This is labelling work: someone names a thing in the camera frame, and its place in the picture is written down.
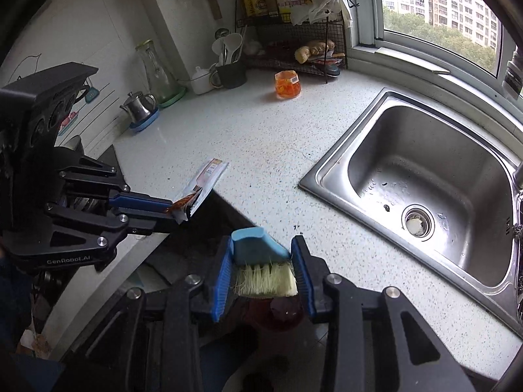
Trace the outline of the yellow bristle scrub brush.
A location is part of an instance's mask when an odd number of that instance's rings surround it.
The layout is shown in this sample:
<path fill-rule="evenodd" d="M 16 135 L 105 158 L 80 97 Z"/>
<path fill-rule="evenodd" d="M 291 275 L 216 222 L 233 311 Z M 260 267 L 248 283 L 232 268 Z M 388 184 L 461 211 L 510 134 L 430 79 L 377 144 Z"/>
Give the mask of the yellow bristle scrub brush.
<path fill-rule="evenodd" d="M 231 234 L 232 259 L 238 267 L 235 291 L 248 298 L 298 295 L 291 252 L 262 227 L 248 227 Z"/>

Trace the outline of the white pink sachet packet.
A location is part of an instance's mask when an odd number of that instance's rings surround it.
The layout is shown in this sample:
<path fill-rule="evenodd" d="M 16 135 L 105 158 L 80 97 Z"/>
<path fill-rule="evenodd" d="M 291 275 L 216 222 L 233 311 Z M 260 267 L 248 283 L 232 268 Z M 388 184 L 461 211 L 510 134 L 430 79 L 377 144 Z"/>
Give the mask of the white pink sachet packet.
<path fill-rule="evenodd" d="M 229 166 L 219 158 L 205 162 L 167 209 L 177 224 L 188 221 L 203 204 Z"/>

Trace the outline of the orange plastic cup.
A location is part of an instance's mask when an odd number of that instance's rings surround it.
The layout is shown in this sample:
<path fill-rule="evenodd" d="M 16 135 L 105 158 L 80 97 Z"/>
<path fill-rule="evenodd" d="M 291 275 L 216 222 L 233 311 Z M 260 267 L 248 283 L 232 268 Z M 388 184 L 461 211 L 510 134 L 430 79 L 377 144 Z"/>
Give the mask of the orange plastic cup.
<path fill-rule="evenodd" d="M 292 99 L 300 95 L 300 79 L 294 70 L 278 72 L 274 75 L 274 79 L 278 99 Z"/>

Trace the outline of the blue saucer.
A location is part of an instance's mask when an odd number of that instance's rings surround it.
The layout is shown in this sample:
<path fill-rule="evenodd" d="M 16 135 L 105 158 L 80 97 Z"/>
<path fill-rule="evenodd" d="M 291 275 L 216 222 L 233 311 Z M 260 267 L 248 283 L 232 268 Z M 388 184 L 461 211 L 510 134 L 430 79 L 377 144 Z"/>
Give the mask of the blue saucer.
<path fill-rule="evenodd" d="M 141 132 L 143 131 L 144 129 L 146 129 L 148 126 L 151 126 L 152 123 L 154 121 L 156 121 L 158 119 L 160 115 L 160 111 L 159 110 L 156 110 L 155 112 L 153 112 L 148 118 L 146 118 L 145 120 L 142 120 L 142 121 L 139 121 L 137 123 L 135 122 L 131 122 L 129 124 L 129 129 L 134 132 L 134 133 L 138 133 L 138 132 Z"/>

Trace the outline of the small steel teapot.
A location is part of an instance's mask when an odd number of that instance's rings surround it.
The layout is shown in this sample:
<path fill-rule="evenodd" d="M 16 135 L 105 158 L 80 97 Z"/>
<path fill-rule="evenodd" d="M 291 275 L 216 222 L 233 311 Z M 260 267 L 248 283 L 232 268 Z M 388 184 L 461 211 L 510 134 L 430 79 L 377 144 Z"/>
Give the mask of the small steel teapot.
<path fill-rule="evenodd" d="M 121 109 L 128 114 L 132 123 L 137 124 L 148 120 L 157 111 L 157 101 L 153 94 L 130 92 Z"/>

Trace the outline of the green tray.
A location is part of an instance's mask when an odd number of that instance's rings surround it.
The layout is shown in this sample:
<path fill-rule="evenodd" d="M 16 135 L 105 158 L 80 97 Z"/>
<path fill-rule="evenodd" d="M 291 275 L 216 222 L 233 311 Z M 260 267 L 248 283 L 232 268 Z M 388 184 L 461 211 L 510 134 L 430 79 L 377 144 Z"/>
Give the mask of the green tray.
<path fill-rule="evenodd" d="M 166 101 L 159 103 L 159 108 L 165 109 L 171 105 L 174 105 L 176 102 L 181 100 L 186 95 L 186 93 L 187 93 L 187 87 L 183 87 L 183 86 L 180 87 L 180 89 L 174 96 L 171 96 Z"/>

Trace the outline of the glass carafe bottle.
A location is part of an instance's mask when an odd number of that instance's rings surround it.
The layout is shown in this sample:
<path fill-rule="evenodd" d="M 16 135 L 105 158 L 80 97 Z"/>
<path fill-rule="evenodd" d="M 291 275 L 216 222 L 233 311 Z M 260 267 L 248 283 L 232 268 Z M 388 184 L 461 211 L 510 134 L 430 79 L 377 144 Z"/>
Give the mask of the glass carafe bottle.
<path fill-rule="evenodd" d="M 180 85 L 163 64 L 154 42 L 151 39 L 143 41 L 137 45 L 136 51 L 143 61 L 149 90 L 155 96 L 158 105 L 174 96 Z"/>

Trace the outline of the white sugar pot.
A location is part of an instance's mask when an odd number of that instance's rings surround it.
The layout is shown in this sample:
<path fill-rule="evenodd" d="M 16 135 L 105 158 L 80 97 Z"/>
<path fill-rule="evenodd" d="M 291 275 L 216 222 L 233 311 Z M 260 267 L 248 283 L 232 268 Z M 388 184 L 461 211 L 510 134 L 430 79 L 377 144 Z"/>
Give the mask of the white sugar pot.
<path fill-rule="evenodd" d="M 210 66 L 209 68 L 195 67 L 191 78 L 191 87 L 196 95 L 200 96 L 214 90 L 212 83 L 213 69 L 214 66 Z"/>

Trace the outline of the dark green mug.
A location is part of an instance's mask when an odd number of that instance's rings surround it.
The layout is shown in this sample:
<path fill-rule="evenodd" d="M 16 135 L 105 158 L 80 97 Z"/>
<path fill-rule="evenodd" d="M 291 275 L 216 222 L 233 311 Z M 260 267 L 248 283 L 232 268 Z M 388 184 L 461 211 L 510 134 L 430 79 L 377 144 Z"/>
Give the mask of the dark green mug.
<path fill-rule="evenodd" d="M 242 61 L 211 69 L 209 82 L 215 89 L 233 90 L 243 86 L 247 81 L 246 68 Z"/>

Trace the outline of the stainless steel sink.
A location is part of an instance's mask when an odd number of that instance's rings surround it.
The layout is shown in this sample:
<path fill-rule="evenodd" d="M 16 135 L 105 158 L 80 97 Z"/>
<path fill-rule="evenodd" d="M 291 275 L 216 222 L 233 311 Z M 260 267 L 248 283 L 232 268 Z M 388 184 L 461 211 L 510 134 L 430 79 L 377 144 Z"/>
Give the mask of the stainless steel sink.
<path fill-rule="evenodd" d="M 300 187 L 384 236 L 522 331 L 522 188 L 479 126 L 381 90 Z"/>

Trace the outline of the white rice paddle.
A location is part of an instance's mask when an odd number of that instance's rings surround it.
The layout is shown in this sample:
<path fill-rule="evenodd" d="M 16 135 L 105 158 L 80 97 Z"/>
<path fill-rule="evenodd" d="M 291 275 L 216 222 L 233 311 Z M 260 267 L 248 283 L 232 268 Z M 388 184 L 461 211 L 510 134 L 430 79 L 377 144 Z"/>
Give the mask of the white rice paddle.
<path fill-rule="evenodd" d="M 234 54 L 240 50 L 243 44 L 243 36 L 239 33 L 229 34 L 223 37 L 223 64 L 230 65 Z"/>

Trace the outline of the ginger root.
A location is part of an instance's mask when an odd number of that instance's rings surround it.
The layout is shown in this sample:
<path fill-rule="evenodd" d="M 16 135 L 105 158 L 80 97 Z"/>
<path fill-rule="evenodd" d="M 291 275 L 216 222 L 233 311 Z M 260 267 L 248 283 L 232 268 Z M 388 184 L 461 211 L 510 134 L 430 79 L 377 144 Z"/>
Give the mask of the ginger root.
<path fill-rule="evenodd" d="M 313 57 L 323 57 L 326 53 L 333 51 L 334 49 L 335 43 L 330 39 L 327 41 L 312 40 L 294 51 L 294 58 L 302 65 Z"/>

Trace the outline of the white plastic bag on rack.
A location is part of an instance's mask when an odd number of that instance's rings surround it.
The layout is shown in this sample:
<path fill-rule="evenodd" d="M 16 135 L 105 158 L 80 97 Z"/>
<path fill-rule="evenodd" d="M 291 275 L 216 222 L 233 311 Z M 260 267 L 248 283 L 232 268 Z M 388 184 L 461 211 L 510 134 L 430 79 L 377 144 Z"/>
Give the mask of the white plastic bag on rack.
<path fill-rule="evenodd" d="M 304 22 L 315 24 L 336 20 L 339 15 L 347 26 L 352 26 L 353 20 L 346 0 L 312 0 L 311 4 L 292 8 L 290 20 L 294 26 L 298 26 Z"/>

